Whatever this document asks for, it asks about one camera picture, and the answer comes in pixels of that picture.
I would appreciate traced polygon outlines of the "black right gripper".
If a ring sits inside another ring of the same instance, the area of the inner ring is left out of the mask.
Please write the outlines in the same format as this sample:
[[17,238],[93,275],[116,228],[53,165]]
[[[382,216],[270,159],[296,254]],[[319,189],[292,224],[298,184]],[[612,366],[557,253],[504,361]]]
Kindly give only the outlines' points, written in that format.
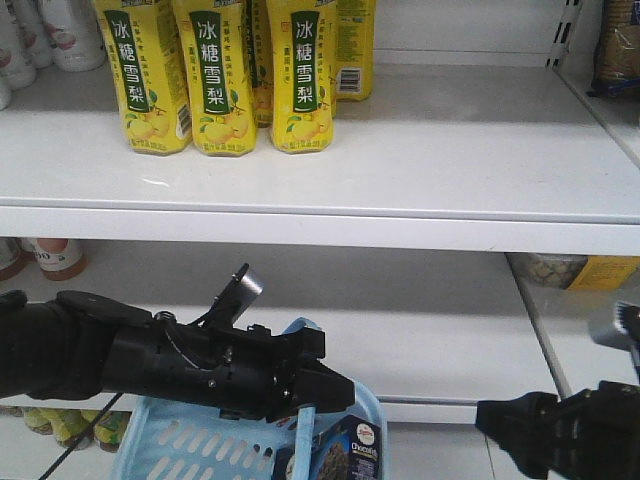
[[[602,381],[557,404],[558,396],[529,392],[512,400],[481,400],[475,427],[505,451],[528,478],[549,470],[566,479],[639,477],[639,388]],[[549,407],[554,409],[543,412]],[[536,428],[543,423],[543,459]]]

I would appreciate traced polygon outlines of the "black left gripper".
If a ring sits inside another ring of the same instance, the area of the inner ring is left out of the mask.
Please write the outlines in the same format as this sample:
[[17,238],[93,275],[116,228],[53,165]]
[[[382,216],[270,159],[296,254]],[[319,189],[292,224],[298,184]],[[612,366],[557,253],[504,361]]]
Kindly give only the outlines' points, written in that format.
[[320,362],[325,334],[303,327],[272,335],[261,325],[201,328],[179,324],[164,312],[122,316],[101,369],[105,392],[216,407],[223,416],[274,422],[298,408],[337,413],[355,403],[355,385]]

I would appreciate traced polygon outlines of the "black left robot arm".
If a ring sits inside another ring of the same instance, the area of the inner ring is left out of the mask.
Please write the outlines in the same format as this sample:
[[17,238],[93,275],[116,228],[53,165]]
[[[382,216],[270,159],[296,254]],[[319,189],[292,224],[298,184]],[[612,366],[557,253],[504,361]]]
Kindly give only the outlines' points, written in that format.
[[189,324],[96,294],[65,290],[31,303],[1,297],[1,394],[81,401],[102,392],[215,407],[231,419],[273,422],[313,407],[345,410],[353,382],[323,364],[324,334],[273,334],[234,323],[243,309],[223,294]]

